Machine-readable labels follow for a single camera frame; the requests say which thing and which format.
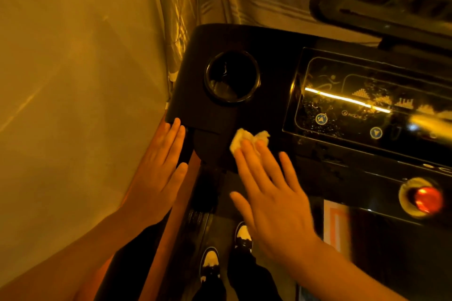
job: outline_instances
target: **shoe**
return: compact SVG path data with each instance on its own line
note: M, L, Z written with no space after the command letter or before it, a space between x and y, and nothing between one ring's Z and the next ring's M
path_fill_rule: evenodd
M250 253L253 249L253 239L248 232L248 227L246 226L245 222L238 224L237 228L235 229L234 248L245 250Z
M207 276L217 276L220 278L220 262L218 261L218 252L214 247L208 247L202 254L201 264L199 265L199 277L201 283Z

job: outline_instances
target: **yellow wall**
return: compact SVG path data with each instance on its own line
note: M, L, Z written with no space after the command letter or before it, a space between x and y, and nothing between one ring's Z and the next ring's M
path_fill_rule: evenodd
M0 285L119 205L167 99L158 0L0 0Z

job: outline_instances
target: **blue circular icon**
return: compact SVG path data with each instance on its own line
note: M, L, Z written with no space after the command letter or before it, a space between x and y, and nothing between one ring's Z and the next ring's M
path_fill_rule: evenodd
M328 122L328 117L325 113L319 113L315 117L315 122L319 125L325 125Z
M373 139L380 139L383 136L383 130L379 127L372 127L370 129L370 137Z

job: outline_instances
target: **black pants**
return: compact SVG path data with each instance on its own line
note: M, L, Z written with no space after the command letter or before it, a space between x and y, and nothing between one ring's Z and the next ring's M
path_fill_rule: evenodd
M240 301L282 301L270 272L256 264L256 258L246 251L233 249L229 255L227 276ZM193 301L226 301L226 289L217 276L207 276Z

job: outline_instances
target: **leg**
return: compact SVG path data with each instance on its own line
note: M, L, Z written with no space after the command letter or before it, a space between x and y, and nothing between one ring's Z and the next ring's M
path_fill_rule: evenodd
M226 301L226 288L220 278L220 264L215 248L207 248L199 267L201 287L192 301Z
M251 254L252 241L244 223L239 224L235 247L229 255L227 275L239 300L282 301L271 273L256 264Z

